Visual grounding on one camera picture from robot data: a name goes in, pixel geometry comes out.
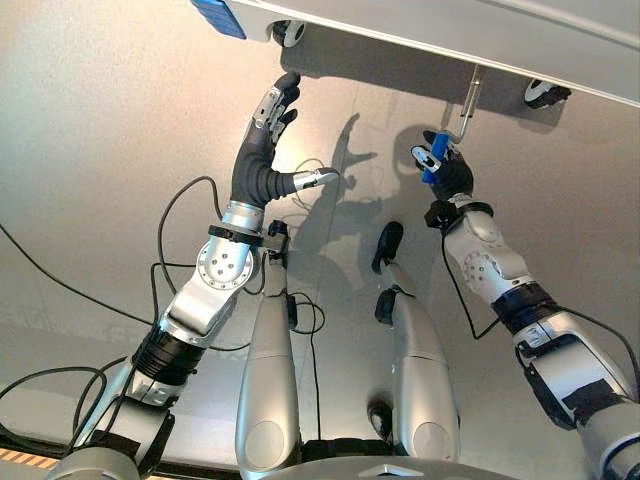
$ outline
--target black connector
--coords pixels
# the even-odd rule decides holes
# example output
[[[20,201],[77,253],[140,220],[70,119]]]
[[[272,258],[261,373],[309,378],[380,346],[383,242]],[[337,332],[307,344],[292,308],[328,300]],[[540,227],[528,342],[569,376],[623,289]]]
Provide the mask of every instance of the black connector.
[[[560,311],[558,304],[537,283],[526,283],[502,294],[491,308],[512,335]]]
[[[184,385],[205,349],[185,343],[168,332],[153,329],[133,356],[136,368],[167,385]]]

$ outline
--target black glove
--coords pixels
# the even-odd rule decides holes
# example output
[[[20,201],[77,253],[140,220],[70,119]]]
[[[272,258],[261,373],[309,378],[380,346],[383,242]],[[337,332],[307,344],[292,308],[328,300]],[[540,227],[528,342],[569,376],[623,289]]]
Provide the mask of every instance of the black glove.
[[[286,109],[300,96],[299,83],[295,72],[280,77],[253,114],[233,168],[231,200],[264,209],[271,200],[297,190],[294,175],[277,172],[271,164],[280,135],[298,114]]]
[[[430,172],[423,180],[431,186],[438,200],[447,201],[458,193],[473,194],[473,173],[462,154],[448,142],[442,158],[431,158],[436,132],[425,130],[426,146],[411,149],[416,165]]]

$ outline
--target black cable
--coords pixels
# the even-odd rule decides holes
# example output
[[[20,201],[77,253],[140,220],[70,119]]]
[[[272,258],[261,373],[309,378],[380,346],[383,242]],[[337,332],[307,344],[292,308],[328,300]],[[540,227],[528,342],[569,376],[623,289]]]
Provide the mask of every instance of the black cable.
[[[606,323],[596,320],[595,318],[590,317],[589,315],[585,315],[582,312],[573,310],[571,308],[563,307],[561,305],[558,305],[557,308],[559,308],[560,310],[564,310],[567,313],[577,315],[578,317],[583,318],[584,320],[591,322],[600,328],[605,329],[607,332],[615,335],[618,338],[618,340],[622,342],[622,344],[624,345],[624,348],[627,350],[627,353],[629,354],[629,360],[631,360],[631,367],[633,368],[633,376],[635,377],[635,381],[636,381],[636,391],[637,391],[638,399],[640,399],[640,368],[638,367],[638,361],[636,360],[635,352],[633,351],[633,347],[631,346],[631,343],[629,343],[629,340],[627,340],[624,335],[622,335],[613,327],[610,327]]]
[[[464,309],[464,313],[467,316],[467,321],[469,322],[469,327],[471,328],[471,334],[473,335],[473,338],[476,340],[481,339],[482,337],[484,337],[487,333],[489,333],[493,327],[495,327],[498,323],[500,323],[500,321],[502,320],[501,318],[497,318],[495,319],[487,328],[485,328],[482,332],[480,332],[479,335],[476,335],[476,330],[475,327],[473,325],[473,321],[471,320],[471,315],[469,314],[469,309],[467,308],[467,305],[464,301],[464,299],[462,298],[462,293],[460,292],[460,287],[458,286],[458,282],[456,282],[456,279],[453,276],[453,272],[451,271],[451,267],[449,266],[449,261],[447,260],[447,255],[446,255],[446,250],[445,250],[445,244],[444,244],[444,239],[445,239],[445,235],[442,235],[442,242],[440,244],[441,247],[441,251],[442,251],[442,259],[444,260],[444,265],[447,268],[447,272],[449,272],[449,276],[451,277],[451,281],[453,282],[453,285],[456,289],[456,293],[458,294],[458,298],[460,299],[460,303],[462,304],[462,308]],[[571,308],[568,307],[563,307],[558,305],[557,308],[559,310],[564,310],[565,312],[571,313],[573,315],[576,315],[578,317],[581,317],[582,319],[593,323],[594,325],[597,325],[600,328],[605,329],[606,331],[608,331],[609,333],[615,335],[618,340],[620,340],[620,342],[622,342],[622,344],[624,345],[624,348],[627,350],[627,354],[629,355],[629,360],[631,361],[631,367],[633,368],[633,376],[635,379],[635,383],[636,383],[636,391],[637,391],[637,395],[638,398],[640,398],[640,366],[638,365],[638,361],[636,360],[636,355],[635,352],[633,351],[633,347],[631,346],[631,343],[629,343],[629,341],[625,338],[624,335],[622,335],[620,332],[618,332],[617,330],[615,330],[613,327],[610,327],[609,325],[607,325],[606,323],[600,322],[599,320],[596,320],[593,317],[590,317],[588,315],[585,315],[582,312],[579,312],[577,310],[573,310]],[[524,368],[524,363],[522,361],[522,358],[520,356],[520,352],[516,349],[516,358],[518,359],[518,362],[520,363],[521,366],[523,366]]]
[[[24,257],[29,260],[29,262],[36,267],[36,269],[38,269],[40,271],[40,273],[42,273],[45,277],[49,278],[50,280],[54,281],[55,283],[57,283],[58,285],[60,285],[63,288],[66,288],[67,290],[75,293],[76,295],[79,295],[97,305],[100,305],[101,307],[106,308],[107,310],[111,310],[112,312],[118,313],[120,315],[123,315],[127,318],[130,318],[132,320],[135,320],[136,322],[140,322],[140,323],[144,323],[146,325],[151,325],[151,323],[148,320],[145,320],[143,318],[137,317],[135,315],[132,315],[130,313],[125,312],[124,310],[121,310],[117,307],[114,307],[112,305],[109,305],[101,300],[98,300],[95,297],[92,297],[91,295],[87,295],[84,292],[81,292],[80,290],[66,284],[65,282],[63,282],[62,280],[60,280],[58,277],[56,277],[55,275],[53,275],[52,273],[49,273],[47,270],[45,270],[43,267],[41,267],[38,262],[36,262],[31,255],[29,255],[21,246],[20,244],[11,236],[11,234],[4,228],[4,226],[0,223],[0,230],[2,230],[2,233],[4,233],[7,238],[11,241],[11,243],[13,243],[13,245],[20,251],[20,253],[22,253],[22,255],[24,255]]]
[[[102,382],[100,385],[100,390],[98,392],[98,395],[94,399],[93,403],[91,404],[91,407],[89,408],[89,412],[93,412],[97,407],[98,402],[100,401],[100,398],[104,394],[105,389],[107,388],[106,375],[100,369],[93,368],[93,367],[74,366],[74,367],[50,368],[47,370],[41,370],[39,372],[32,373],[30,375],[26,375],[16,380],[11,385],[7,386],[4,390],[2,390],[2,392],[0,392],[0,399],[6,396],[14,388],[34,378],[42,377],[45,375],[53,375],[56,373],[68,373],[68,372],[91,372],[94,374],[94,377],[97,376],[98,378],[100,378]],[[12,432],[7,427],[5,427],[2,423],[0,423],[0,433],[5,435],[7,438],[9,438],[11,441],[16,443],[17,445],[20,445],[24,448],[28,448],[30,450],[34,450],[37,452],[42,452],[43,454],[46,454],[46,455],[60,456],[67,451],[66,447],[64,449],[58,449],[58,448],[45,447],[42,445],[34,444],[32,443],[32,441],[30,441],[29,439],[26,439],[24,436],[18,435],[17,433]],[[79,434],[79,430],[74,433],[74,439],[72,439],[72,442],[75,442],[75,438],[77,438],[78,434]]]
[[[302,292],[294,292],[291,295],[303,295]],[[316,305],[313,302],[296,302],[296,305],[298,307],[303,306],[303,305],[309,305],[311,308],[318,310],[318,312],[320,312],[320,314],[322,315],[322,323],[320,324],[320,326],[318,328],[312,329],[312,330],[298,330],[297,328],[292,329],[291,331],[293,333],[297,333],[299,335],[311,335],[318,333],[320,330],[322,330],[324,328],[324,324],[326,323],[326,316],[324,314],[324,310],[322,308],[320,308],[318,305]]]
[[[311,298],[309,297],[309,295],[307,295],[304,292],[294,292],[291,295],[302,295],[307,299],[307,301],[310,304],[315,305],[311,300]],[[320,387],[318,385],[318,362],[316,361],[316,347],[315,347],[315,344],[313,343],[313,336],[317,332],[316,309],[312,308],[311,311],[313,312],[313,325],[311,327],[311,331],[309,332],[309,344],[311,345],[311,359],[313,361],[313,381],[316,387],[316,424],[318,429],[318,440],[322,440],[322,429],[321,429],[321,421],[320,421]]]
[[[480,334],[476,334],[476,328],[473,325],[473,320],[471,319],[471,314],[469,313],[469,309],[467,308],[467,304],[464,301],[464,298],[462,297],[462,292],[460,291],[460,287],[458,286],[458,282],[456,282],[455,277],[453,276],[453,272],[451,271],[451,267],[449,266],[449,261],[447,260],[447,252],[446,249],[444,247],[444,239],[445,239],[445,234],[443,233],[442,235],[442,242],[440,243],[440,250],[442,252],[442,259],[444,260],[444,266],[447,268],[447,272],[449,272],[449,277],[451,277],[451,281],[453,282],[453,286],[456,289],[456,293],[458,294],[458,299],[460,300],[460,304],[462,305],[462,308],[464,309],[464,313],[467,316],[467,322],[469,323],[469,327],[471,328],[471,335],[473,335],[473,339],[474,340],[480,340],[482,337],[484,337],[487,333],[489,333],[491,330],[493,330],[493,327],[495,327],[498,323],[500,323],[500,318],[496,318],[493,322],[491,322],[491,324],[485,328],[482,332],[480,332]]]
[[[213,178],[207,175],[203,175],[191,180],[184,187],[178,190],[178,192],[173,197],[171,197],[171,200],[169,200],[169,203],[167,204],[166,208],[164,209],[164,212],[162,213],[162,217],[160,218],[160,223],[158,224],[158,235],[157,235],[158,259],[160,260],[162,273],[164,275],[165,280],[167,281],[167,285],[169,285],[169,289],[174,295],[177,293],[177,290],[175,285],[173,284],[173,281],[171,280],[169,271],[167,270],[167,266],[164,260],[164,251],[162,248],[162,233],[164,230],[164,222],[167,220],[167,215],[169,215],[169,212],[173,208],[173,205],[178,201],[178,199],[182,196],[182,194],[185,193],[187,190],[189,190],[191,187],[193,187],[195,184],[203,181],[209,182],[209,184],[211,185],[211,190],[213,193],[213,207],[215,208],[218,220],[222,221],[222,213],[220,212],[220,205],[218,204],[218,187],[216,186],[216,182]]]
[[[105,373],[107,370],[109,370],[111,367],[118,365],[119,363],[124,362],[127,359],[127,357],[120,357],[116,360],[113,360],[112,362],[107,363],[104,367],[100,368],[100,371],[102,373]],[[91,389],[91,387],[93,386],[93,384],[95,383],[95,381],[100,378],[100,376],[96,373],[91,380],[89,380],[89,383],[87,383],[87,385],[84,387],[84,390],[82,391],[82,394],[80,395],[80,398],[78,399],[78,403],[76,404],[76,411],[73,414],[73,427],[72,427],[72,434],[75,434],[78,430],[82,430],[85,426],[85,423],[87,422],[87,420],[89,419],[89,417],[91,417],[91,414],[93,413],[92,410],[88,410],[87,413],[84,416],[84,420],[82,421],[82,424],[80,424],[80,415],[82,413],[82,407],[84,406],[84,401],[87,398],[87,395],[89,394],[89,390]]]
[[[256,290],[255,292],[252,292],[251,290],[249,290],[247,287],[244,287],[243,290],[248,293],[249,295],[260,295],[262,293],[262,290],[264,290],[264,282],[265,282],[265,271],[264,271],[264,263],[267,259],[267,254],[269,252],[267,250],[265,250],[264,252],[262,252],[262,259],[260,260],[260,287],[258,288],[258,290]]]

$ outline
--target black strap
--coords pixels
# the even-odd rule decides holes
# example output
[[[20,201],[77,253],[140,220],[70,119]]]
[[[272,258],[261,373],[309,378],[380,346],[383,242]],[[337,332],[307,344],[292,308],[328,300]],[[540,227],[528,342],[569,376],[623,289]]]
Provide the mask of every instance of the black strap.
[[[251,235],[236,230],[229,230],[228,228],[218,227],[217,225],[209,225],[209,235],[224,238],[230,242],[244,243],[252,247],[261,247],[264,243],[264,239],[260,235]]]

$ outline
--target gray surface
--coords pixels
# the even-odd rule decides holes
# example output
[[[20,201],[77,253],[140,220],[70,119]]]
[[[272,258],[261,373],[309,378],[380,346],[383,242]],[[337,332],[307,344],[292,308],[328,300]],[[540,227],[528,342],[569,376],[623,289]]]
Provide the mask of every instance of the gray surface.
[[[11,480],[42,480],[47,472],[47,470],[41,468],[0,461],[0,478],[10,478]]]
[[[181,0],[12,1],[2,8],[0,221],[59,277],[150,317],[147,265],[162,210],[201,174],[214,176],[228,198],[246,121],[282,71],[280,51],[218,35]],[[309,48],[306,40],[301,48]],[[359,55],[375,60],[378,44],[369,45]],[[350,58],[345,52],[335,62]],[[387,65],[373,60],[375,79]],[[393,68],[414,79],[409,83],[428,83],[401,60]],[[466,75],[445,75],[443,63],[436,65],[444,82],[464,91]],[[369,83],[364,67],[357,81],[348,72],[340,78],[316,70],[320,78],[303,80],[301,114],[283,137],[276,166],[294,170],[313,159],[311,165],[340,170],[343,181],[303,192],[306,208],[295,197],[274,203],[267,217],[285,216],[295,227],[289,284],[328,314],[317,338],[324,436],[375,435],[365,407],[390,388],[391,335],[373,319],[379,279],[369,260],[380,229],[395,218],[406,226],[399,262],[422,289],[451,365],[462,462],[525,479],[585,478],[576,435],[546,419],[507,333],[470,338],[437,235],[424,227],[432,195],[408,149],[424,126],[441,123],[447,98]],[[506,240],[560,302],[606,320],[638,345],[638,111],[575,93],[549,122],[486,107],[507,101],[499,89],[487,87],[484,95],[463,145],[477,196],[492,203]],[[204,187],[182,199],[167,222],[167,257],[192,261],[210,218]],[[53,285],[4,238],[0,266],[0,382],[52,366],[106,363],[131,353],[145,333]],[[166,304],[166,289],[161,293]],[[480,301],[467,299],[479,325],[493,319]],[[255,299],[241,297],[219,343],[245,341],[256,309]],[[630,372],[616,341],[587,328]],[[311,439],[307,340],[294,336],[293,348],[302,435]],[[207,353],[176,405],[169,459],[233,462],[243,361],[242,352]],[[49,438],[67,435],[82,383],[34,382],[3,400],[0,418]]]

